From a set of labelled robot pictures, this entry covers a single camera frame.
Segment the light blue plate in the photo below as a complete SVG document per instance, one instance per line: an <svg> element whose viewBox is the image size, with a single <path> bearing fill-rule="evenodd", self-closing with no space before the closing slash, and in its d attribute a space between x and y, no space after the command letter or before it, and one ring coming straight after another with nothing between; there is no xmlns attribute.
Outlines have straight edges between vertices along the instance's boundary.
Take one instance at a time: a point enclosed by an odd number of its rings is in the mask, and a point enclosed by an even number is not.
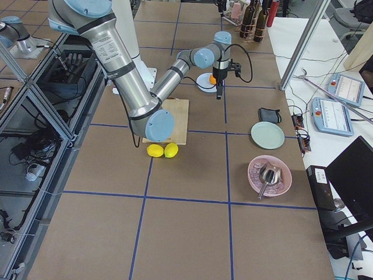
<svg viewBox="0 0 373 280"><path fill-rule="evenodd" d="M203 73L198 76L196 82L198 88L205 92L205 93L215 93L216 92L216 84L212 85L209 82L209 76L213 75L212 73Z"/></svg>

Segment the near teach pendant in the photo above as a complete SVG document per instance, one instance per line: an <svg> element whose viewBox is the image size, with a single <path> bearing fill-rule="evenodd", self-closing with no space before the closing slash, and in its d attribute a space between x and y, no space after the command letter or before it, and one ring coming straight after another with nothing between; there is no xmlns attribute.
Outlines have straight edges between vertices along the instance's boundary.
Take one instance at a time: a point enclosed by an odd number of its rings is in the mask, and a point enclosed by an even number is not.
<svg viewBox="0 0 373 280"><path fill-rule="evenodd" d="M314 97L311 115L319 132L343 137L354 135L349 112L337 101Z"/></svg>

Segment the pink bowl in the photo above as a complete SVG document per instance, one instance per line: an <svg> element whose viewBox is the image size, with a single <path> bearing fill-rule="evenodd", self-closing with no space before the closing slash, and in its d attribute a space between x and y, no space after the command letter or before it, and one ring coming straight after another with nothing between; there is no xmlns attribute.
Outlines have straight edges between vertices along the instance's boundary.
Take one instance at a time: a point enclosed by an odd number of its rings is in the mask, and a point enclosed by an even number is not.
<svg viewBox="0 0 373 280"><path fill-rule="evenodd" d="M259 179L259 171L265 163L271 163L272 165L281 169L280 179L274 185L266 187L263 193L264 197L276 197L285 194L291 187L292 175L287 165L280 159L270 155L257 156L252 159L248 165L248 181L249 185L257 192L261 190L262 182Z"/></svg>

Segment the yellow lemon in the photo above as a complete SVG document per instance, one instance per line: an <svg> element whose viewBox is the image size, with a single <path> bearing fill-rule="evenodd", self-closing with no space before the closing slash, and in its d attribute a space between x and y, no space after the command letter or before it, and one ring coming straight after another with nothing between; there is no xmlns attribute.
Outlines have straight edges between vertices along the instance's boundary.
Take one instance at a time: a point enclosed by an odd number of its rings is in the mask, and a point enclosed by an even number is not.
<svg viewBox="0 0 373 280"><path fill-rule="evenodd" d="M154 158L159 158L164 155L164 148L158 144L151 144L147 147L147 154Z"/></svg>
<svg viewBox="0 0 373 280"><path fill-rule="evenodd" d="M176 143L168 143L164 148L164 156L166 158L174 158L179 151L179 147Z"/></svg>

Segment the dark wine bottle right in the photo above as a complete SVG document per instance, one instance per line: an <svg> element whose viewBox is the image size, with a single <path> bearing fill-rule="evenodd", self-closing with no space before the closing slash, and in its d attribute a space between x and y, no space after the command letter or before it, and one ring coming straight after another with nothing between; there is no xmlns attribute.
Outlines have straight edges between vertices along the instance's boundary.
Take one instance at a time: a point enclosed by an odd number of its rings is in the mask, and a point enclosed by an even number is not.
<svg viewBox="0 0 373 280"><path fill-rule="evenodd" d="M266 27L266 22L268 19L268 4L270 1L262 1L261 10L258 14L256 21L256 28L254 33L254 41L260 43L264 37L264 31Z"/></svg>

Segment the dark grey folded cloth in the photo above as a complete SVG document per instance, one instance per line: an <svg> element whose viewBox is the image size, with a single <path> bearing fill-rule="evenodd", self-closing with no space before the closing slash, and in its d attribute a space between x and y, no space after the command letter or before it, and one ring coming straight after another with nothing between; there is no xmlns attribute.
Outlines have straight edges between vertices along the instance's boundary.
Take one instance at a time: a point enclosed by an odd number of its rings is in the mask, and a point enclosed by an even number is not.
<svg viewBox="0 0 373 280"><path fill-rule="evenodd" d="M266 121L274 124L282 121L280 110L273 110L263 107L258 109L258 117L259 121Z"/></svg>

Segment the teach pendant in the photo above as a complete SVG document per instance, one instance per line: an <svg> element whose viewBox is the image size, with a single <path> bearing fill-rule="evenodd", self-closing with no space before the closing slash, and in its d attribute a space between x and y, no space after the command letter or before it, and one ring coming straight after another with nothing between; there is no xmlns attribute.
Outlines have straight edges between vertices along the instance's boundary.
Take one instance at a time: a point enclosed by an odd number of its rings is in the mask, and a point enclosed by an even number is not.
<svg viewBox="0 0 373 280"><path fill-rule="evenodd" d="M328 92L353 107L360 107L364 95L365 83L343 74L331 76Z"/></svg>
<svg viewBox="0 0 373 280"><path fill-rule="evenodd" d="M319 132L343 137L354 135L349 112L337 101L314 97L311 115Z"/></svg>

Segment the black computer box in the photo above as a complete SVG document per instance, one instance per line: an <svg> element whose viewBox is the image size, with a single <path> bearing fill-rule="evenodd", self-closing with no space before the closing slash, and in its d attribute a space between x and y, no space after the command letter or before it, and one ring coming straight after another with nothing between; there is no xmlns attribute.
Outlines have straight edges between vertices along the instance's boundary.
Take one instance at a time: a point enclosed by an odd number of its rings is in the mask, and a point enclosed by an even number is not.
<svg viewBox="0 0 373 280"><path fill-rule="evenodd" d="M306 172L317 209L334 211L336 206L325 170L323 166L310 165Z"/></svg>

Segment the pink reacher stick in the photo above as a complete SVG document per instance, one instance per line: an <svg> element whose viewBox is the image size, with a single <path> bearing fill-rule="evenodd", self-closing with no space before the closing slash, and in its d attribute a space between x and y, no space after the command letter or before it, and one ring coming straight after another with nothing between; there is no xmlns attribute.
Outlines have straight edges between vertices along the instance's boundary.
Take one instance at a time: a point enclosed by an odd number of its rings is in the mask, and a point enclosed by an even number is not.
<svg viewBox="0 0 373 280"><path fill-rule="evenodd" d="M321 90L322 92L324 92L324 94L326 94L328 97L330 97L331 99L333 99L334 101L337 101L339 102L340 104L344 105L348 110L350 110L351 112L353 112L354 114L358 115L359 117L361 117L364 121L367 121L368 123L370 124L373 124L372 122L372 119L371 118L368 118L366 117L363 113L357 111L354 107L352 107L351 105L347 104L345 101L343 101L341 98L339 97L336 97L335 95L332 95L331 93L329 93L327 90L325 90L324 88L320 87L319 85L317 85L316 83L314 83L313 81L309 80L307 78L307 71L302 68L302 71L303 71L303 74L300 75L300 76L297 76L297 78L299 79L303 79L305 80L306 82L310 83L312 86L316 87L318 90Z"/></svg>

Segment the orange mandarin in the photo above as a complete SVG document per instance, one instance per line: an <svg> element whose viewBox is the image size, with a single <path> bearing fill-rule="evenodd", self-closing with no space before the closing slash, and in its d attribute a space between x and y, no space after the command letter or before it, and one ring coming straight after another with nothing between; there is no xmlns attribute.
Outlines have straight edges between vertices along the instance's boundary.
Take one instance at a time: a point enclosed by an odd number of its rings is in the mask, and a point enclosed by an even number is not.
<svg viewBox="0 0 373 280"><path fill-rule="evenodd" d="M209 82L212 85L215 85L217 83L216 78L213 75L209 76Z"/></svg>

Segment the red cylinder bottle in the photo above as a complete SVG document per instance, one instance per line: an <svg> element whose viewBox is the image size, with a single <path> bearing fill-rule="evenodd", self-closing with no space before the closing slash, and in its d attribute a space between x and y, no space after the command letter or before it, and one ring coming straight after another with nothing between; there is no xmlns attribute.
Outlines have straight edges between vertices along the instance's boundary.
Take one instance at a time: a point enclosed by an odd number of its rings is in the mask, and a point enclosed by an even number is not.
<svg viewBox="0 0 373 280"><path fill-rule="evenodd" d="M280 1L279 0L273 0L270 4L269 10L268 10L268 19L266 22L266 27L272 27L273 21L276 17L277 10L279 8Z"/></svg>

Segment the right yellow lemon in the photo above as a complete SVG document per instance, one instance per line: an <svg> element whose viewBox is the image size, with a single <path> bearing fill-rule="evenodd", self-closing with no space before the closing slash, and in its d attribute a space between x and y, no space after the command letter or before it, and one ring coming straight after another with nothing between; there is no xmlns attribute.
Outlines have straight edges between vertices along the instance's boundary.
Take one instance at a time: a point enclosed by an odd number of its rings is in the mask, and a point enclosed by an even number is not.
<svg viewBox="0 0 373 280"><path fill-rule="evenodd" d="M164 148L164 156L166 158L174 158L179 151L179 147L176 143L168 143Z"/></svg>

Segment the left yellow lemon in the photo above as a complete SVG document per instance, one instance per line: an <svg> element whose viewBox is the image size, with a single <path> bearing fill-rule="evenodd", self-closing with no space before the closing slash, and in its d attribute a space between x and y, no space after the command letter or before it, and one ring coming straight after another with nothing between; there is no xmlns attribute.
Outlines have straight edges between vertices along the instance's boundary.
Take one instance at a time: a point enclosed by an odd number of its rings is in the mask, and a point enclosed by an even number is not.
<svg viewBox="0 0 373 280"><path fill-rule="evenodd" d="M154 158L159 158L164 155L164 148L158 144L151 144L147 147L147 154Z"/></svg>

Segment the black mannequin hand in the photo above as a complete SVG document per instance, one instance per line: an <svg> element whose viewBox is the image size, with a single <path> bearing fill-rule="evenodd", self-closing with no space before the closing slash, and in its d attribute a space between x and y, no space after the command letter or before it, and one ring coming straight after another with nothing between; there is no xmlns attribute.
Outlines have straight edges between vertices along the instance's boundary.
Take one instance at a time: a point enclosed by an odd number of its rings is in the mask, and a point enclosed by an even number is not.
<svg viewBox="0 0 373 280"><path fill-rule="evenodd" d="M92 62L91 58L85 58L81 53L69 53L64 60L66 68L59 70L57 81L78 84L82 80L87 85L85 73L90 71Z"/></svg>

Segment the pink cup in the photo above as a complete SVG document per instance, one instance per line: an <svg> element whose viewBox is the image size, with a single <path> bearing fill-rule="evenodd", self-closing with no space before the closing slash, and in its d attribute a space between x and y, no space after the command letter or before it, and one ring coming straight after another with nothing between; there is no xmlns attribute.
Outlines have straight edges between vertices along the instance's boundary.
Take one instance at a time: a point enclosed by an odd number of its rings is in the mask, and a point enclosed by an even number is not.
<svg viewBox="0 0 373 280"><path fill-rule="evenodd" d="M233 3L231 7L231 18L232 19L239 19L241 16L241 4L239 2Z"/></svg>

